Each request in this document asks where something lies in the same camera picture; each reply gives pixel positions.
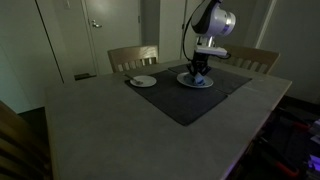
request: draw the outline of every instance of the table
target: table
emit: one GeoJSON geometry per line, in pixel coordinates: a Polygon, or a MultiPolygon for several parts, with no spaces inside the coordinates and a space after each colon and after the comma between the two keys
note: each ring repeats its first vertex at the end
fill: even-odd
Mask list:
{"type": "MultiPolygon", "coordinates": [[[[130,71],[152,74],[178,60],[130,71]]],[[[224,179],[291,81],[227,64],[210,66],[251,77],[188,127],[129,88],[122,73],[46,90],[55,179],[224,179]]]]}

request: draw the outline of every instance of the door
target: door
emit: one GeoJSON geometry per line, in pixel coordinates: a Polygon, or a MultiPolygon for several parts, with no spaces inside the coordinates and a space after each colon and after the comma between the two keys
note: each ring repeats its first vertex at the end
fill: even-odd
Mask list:
{"type": "Polygon", "coordinates": [[[160,1],[160,62],[180,59],[185,5],[185,0],[160,1]]]}
{"type": "Polygon", "coordinates": [[[159,46],[160,0],[140,0],[142,45],[159,46]]]}
{"type": "Polygon", "coordinates": [[[139,0],[84,0],[99,74],[112,73],[108,50],[140,45],[139,0]]]}
{"type": "Polygon", "coordinates": [[[0,22],[0,100],[17,113],[44,106],[62,78],[35,0],[1,0],[0,22]]]}

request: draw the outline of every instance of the chair backrest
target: chair backrest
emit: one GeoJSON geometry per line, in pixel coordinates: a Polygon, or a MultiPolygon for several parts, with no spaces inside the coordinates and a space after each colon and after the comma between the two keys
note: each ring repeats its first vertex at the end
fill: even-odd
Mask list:
{"type": "Polygon", "coordinates": [[[0,101],[0,177],[50,179],[49,147],[0,101]]]}
{"type": "Polygon", "coordinates": [[[223,46],[231,54],[228,60],[219,60],[227,64],[269,74],[280,53],[226,44],[223,46]]]}
{"type": "Polygon", "coordinates": [[[134,46],[108,51],[113,72],[158,64],[158,46],[134,46]]]}

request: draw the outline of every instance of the small plate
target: small plate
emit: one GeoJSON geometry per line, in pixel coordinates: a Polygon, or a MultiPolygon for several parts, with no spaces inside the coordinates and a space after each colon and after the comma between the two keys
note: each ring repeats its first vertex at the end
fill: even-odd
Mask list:
{"type": "Polygon", "coordinates": [[[157,83],[156,78],[151,76],[136,76],[134,79],[143,82],[142,84],[137,84],[135,81],[130,80],[130,83],[137,87],[151,87],[157,83]]]}
{"type": "Polygon", "coordinates": [[[192,88],[208,88],[210,86],[213,85],[213,81],[211,78],[209,78],[208,76],[204,76],[204,85],[199,85],[199,86],[196,86],[193,84],[193,79],[191,76],[187,76],[189,75],[188,72],[185,72],[185,73],[180,73],[178,76],[177,76],[177,80],[185,85],[185,86],[188,86],[188,87],[192,87],[192,88]]]}

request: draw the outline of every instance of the black placemat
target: black placemat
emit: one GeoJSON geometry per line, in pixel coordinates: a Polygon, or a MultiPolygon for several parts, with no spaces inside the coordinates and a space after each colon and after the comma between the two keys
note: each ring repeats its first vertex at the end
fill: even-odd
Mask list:
{"type": "Polygon", "coordinates": [[[168,70],[150,76],[157,79],[157,84],[149,88],[135,87],[129,80],[125,83],[183,126],[191,124],[227,97],[212,87],[186,87],[177,81],[176,73],[168,70]]]}
{"type": "MultiPolygon", "coordinates": [[[[226,94],[231,94],[239,87],[251,80],[251,78],[243,77],[234,73],[223,71],[221,69],[211,67],[211,71],[207,74],[213,80],[213,88],[226,94]]],[[[188,72],[186,64],[169,68],[170,71],[176,73],[188,72]]]]}

